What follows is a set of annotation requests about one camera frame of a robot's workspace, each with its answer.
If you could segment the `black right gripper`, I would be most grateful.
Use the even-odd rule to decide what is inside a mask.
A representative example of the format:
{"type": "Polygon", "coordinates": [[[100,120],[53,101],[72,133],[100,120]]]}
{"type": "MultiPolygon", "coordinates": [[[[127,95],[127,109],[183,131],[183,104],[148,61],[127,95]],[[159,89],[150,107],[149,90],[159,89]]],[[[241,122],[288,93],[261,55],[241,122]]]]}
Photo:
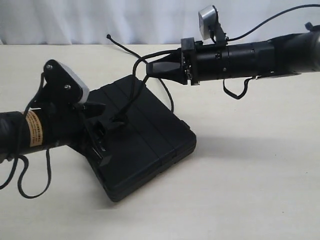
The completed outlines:
{"type": "Polygon", "coordinates": [[[149,77],[165,79],[179,84],[190,82],[192,86],[200,84],[197,67],[196,42],[193,37],[182,38],[181,49],[162,50],[154,53],[152,60],[146,64],[145,70],[149,77]]]}

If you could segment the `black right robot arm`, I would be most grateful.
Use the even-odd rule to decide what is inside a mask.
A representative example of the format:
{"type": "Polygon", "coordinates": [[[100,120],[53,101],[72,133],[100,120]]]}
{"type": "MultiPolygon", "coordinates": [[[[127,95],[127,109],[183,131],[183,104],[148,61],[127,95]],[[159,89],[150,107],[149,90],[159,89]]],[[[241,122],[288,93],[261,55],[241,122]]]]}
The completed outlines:
{"type": "Polygon", "coordinates": [[[180,48],[146,65],[148,76],[182,85],[245,77],[276,78],[319,70],[319,31],[231,45],[184,39],[180,48]]]}

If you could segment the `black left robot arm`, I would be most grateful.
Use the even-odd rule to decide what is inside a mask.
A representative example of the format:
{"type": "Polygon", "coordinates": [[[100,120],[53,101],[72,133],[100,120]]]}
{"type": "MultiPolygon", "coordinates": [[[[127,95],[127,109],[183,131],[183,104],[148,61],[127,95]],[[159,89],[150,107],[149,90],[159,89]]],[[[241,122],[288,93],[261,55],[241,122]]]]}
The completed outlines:
{"type": "Polygon", "coordinates": [[[68,146],[88,159],[109,162],[108,135],[122,128],[122,113],[105,118],[101,100],[80,103],[49,83],[40,86],[23,112],[0,114],[0,159],[14,160],[26,154],[68,146]]]}

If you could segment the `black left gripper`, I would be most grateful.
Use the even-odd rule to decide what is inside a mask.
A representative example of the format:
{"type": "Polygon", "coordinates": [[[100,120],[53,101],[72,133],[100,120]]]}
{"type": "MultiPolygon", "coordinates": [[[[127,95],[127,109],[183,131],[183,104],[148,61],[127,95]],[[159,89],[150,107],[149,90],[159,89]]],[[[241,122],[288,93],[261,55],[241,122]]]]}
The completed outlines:
{"type": "Polygon", "coordinates": [[[37,106],[45,115],[53,142],[67,145],[85,157],[103,160],[105,147],[102,146],[102,137],[124,128],[127,121],[100,117],[92,123],[90,119],[104,113],[105,104],[93,101],[58,103],[47,87],[46,83],[37,98],[37,106]]]}

